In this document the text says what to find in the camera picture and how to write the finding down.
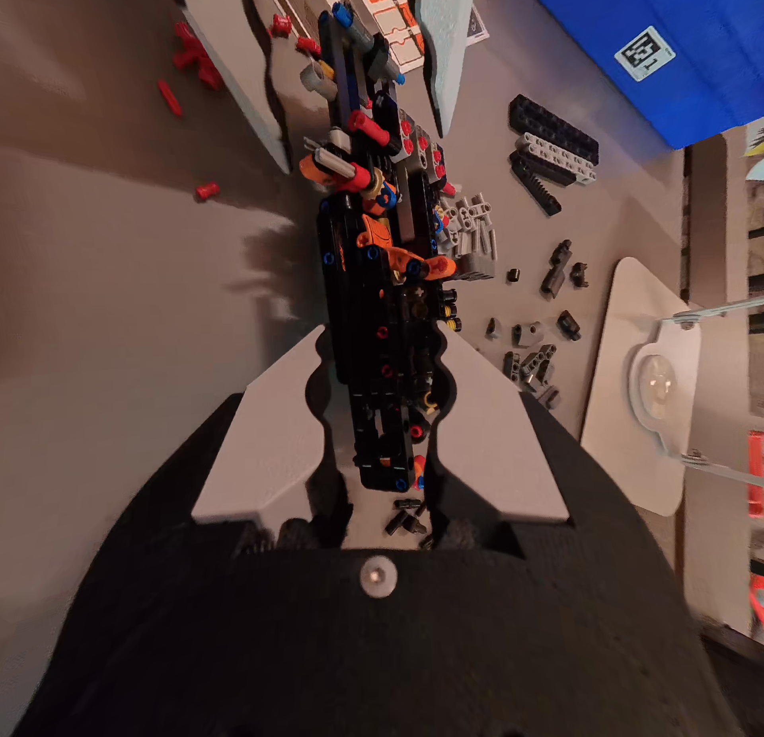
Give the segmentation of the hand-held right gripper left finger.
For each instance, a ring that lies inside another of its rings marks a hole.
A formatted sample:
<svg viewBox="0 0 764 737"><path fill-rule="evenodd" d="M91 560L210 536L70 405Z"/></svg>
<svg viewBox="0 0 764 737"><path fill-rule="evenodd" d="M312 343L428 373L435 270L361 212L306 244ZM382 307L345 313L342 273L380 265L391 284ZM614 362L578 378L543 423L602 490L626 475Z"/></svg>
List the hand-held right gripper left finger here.
<svg viewBox="0 0 764 737"><path fill-rule="evenodd" d="M245 389L192 510L197 524L252 522L274 538L304 521L345 540L352 505L331 425L331 338L317 326Z"/></svg>

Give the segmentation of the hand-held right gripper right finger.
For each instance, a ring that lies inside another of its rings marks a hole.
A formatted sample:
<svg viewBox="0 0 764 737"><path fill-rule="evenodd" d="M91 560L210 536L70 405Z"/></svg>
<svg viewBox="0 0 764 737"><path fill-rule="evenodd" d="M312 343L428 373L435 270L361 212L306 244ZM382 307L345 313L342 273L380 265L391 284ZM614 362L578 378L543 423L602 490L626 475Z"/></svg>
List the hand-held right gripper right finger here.
<svg viewBox="0 0 764 737"><path fill-rule="evenodd" d="M446 401L426 461L433 536L449 529L479 547L513 549L514 524L567 524L564 498L520 391L446 324L437 332L437 375Z"/></svg>

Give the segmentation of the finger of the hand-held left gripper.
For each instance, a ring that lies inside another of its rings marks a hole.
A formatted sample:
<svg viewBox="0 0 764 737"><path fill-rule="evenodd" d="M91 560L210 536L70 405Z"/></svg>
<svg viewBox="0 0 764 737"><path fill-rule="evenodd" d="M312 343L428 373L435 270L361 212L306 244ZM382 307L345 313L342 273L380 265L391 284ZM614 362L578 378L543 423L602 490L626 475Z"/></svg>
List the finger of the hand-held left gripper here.
<svg viewBox="0 0 764 737"><path fill-rule="evenodd" d="M286 113L271 77L271 35L255 0L173 0L279 169L292 171Z"/></svg>
<svg viewBox="0 0 764 737"><path fill-rule="evenodd" d="M439 137L452 124L473 0L409 0L425 44L423 77Z"/></svg>

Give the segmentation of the black lego technic model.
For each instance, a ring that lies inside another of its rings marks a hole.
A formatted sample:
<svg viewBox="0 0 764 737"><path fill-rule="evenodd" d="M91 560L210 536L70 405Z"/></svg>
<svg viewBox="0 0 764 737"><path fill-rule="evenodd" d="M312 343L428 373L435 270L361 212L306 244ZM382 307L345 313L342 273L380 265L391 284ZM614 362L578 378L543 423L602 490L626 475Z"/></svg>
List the black lego technic model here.
<svg viewBox="0 0 764 737"><path fill-rule="evenodd" d="M354 464L373 490L404 493L423 476L434 326L454 318L443 282L456 262L440 197L452 195L444 151L397 102L405 76L390 45L349 4L318 16L320 52L300 74L328 103L329 132L305 139L302 176L326 191L317 217L331 343L349 389Z"/></svg>

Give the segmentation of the red lego cross connector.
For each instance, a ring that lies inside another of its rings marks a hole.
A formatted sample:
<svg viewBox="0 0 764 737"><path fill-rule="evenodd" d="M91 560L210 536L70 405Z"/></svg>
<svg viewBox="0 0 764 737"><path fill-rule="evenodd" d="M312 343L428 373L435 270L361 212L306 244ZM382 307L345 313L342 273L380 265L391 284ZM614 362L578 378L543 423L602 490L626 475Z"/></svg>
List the red lego cross connector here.
<svg viewBox="0 0 764 737"><path fill-rule="evenodd" d="M210 90L223 90L224 80L192 28L186 22L176 22L174 33L181 44L173 55L174 67L178 71L194 69L202 84Z"/></svg>

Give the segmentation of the lego sticker sheet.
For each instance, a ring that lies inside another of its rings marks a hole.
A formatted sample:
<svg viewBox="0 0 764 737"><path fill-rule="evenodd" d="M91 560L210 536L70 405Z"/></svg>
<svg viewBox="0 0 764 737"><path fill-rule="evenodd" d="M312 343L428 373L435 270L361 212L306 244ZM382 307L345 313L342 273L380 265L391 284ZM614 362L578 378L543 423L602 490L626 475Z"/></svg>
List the lego sticker sheet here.
<svg viewBox="0 0 764 737"><path fill-rule="evenodd" d="M336 2L349 6L371 34L381 33L402 73L424 64L425 42L408 0L276 0L302 36L319 40L318 18Z"/></svg>

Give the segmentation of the group of dark grey lego connectors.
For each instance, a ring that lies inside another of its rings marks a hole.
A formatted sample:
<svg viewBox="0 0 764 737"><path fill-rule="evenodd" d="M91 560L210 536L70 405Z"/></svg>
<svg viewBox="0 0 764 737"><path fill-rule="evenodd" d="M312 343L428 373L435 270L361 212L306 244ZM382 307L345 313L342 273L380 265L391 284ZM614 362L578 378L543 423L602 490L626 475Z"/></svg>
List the group of dark grey lego connectors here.
<svg viewBox="0 0 764 737"><path fill-rule="evenodd" d="M504 354L501 371L521 392L552 411L561 400L559 388L552 384L557 346L545 343L545 337L546 327L540 321L513 326L512 349Z"/></svg>

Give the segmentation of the black lego beam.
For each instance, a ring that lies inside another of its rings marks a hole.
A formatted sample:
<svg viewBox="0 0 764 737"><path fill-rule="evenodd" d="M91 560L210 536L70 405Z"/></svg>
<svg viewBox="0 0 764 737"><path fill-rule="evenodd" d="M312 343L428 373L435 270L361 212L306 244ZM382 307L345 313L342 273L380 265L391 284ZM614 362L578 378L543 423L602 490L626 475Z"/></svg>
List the black lego beam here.
<svg viewBox="0 0 764 737"><path fill-rule="evenodd" d="M530 133L594 166L600 163L596 139L522 94L510 102L508 124L518 134Z"/></svg>

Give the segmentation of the light grey lego beam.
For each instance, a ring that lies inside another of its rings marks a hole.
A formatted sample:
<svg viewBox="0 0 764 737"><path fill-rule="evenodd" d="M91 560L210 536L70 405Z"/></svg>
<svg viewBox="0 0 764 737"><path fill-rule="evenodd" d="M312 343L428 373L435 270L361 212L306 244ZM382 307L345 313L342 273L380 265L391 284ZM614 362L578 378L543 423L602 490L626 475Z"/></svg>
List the light grey lego beam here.
<svg viewBox="0 0 764 737"><path fill-rule="evenodd" d="M530 132L518 137L516 149L532 172L541 178L565 187L573 182L588 185L597 180L595 166L587 158Z"/></svg>

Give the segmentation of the pile of light grey lego pins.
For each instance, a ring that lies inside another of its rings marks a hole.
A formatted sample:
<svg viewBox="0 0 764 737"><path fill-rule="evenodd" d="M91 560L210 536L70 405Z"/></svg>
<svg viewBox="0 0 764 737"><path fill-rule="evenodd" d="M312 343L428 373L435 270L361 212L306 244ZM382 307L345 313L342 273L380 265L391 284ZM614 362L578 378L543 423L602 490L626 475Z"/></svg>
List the pile of light grey lego pins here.
<svg viewBox="0 0 764 737"><path fill-rule="evenodd" d="M448 281L481 281L494 278L497 241L491 204L482 193L449 200L442 196L438 213L443 230L436 235L438 253L453 260L456 270Z"/></svg>

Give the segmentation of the white booklet stand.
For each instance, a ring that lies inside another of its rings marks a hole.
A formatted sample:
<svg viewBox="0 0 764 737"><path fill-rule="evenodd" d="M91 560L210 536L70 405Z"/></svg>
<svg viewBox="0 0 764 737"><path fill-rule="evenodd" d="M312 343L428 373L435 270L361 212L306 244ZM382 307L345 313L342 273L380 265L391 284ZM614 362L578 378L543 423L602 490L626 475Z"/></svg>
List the white booklet stand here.
<svg viewBox="0 0 764 737"><path fill-rule="evenodd" d="M617 263L581 445L636 507L674 514L686 468L762 488L762 477L689 445L702 320L761 305L754 297L693 310L635 258Z"/></svg>

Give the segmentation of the white printed marker tag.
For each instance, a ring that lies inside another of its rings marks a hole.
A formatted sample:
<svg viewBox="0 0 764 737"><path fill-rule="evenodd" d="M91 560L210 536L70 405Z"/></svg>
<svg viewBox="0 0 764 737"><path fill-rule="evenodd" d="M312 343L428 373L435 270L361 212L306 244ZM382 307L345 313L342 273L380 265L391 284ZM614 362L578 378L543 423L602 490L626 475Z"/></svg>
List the white printed marker tag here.
<svg viewBox="0 0 764 737"><path fill-rule="evenodd" d="M646 27L614 54L616 63L635 82L644 81L675 57L675 51L653 25Z"/></svg>

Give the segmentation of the blue plastic bin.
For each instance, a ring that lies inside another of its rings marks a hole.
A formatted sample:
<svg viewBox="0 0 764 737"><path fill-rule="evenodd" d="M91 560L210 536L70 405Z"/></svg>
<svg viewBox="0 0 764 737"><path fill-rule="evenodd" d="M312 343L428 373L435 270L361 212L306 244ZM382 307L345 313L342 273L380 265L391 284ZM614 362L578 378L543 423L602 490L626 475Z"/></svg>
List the blue plastic bin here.
<svg viewBox="0 0 764 737"><path fill-rule="evenodd" d="M763 0L538 0L672 149L762 117ZM635 82L614 54L653 25L676 57Z"/></svg>

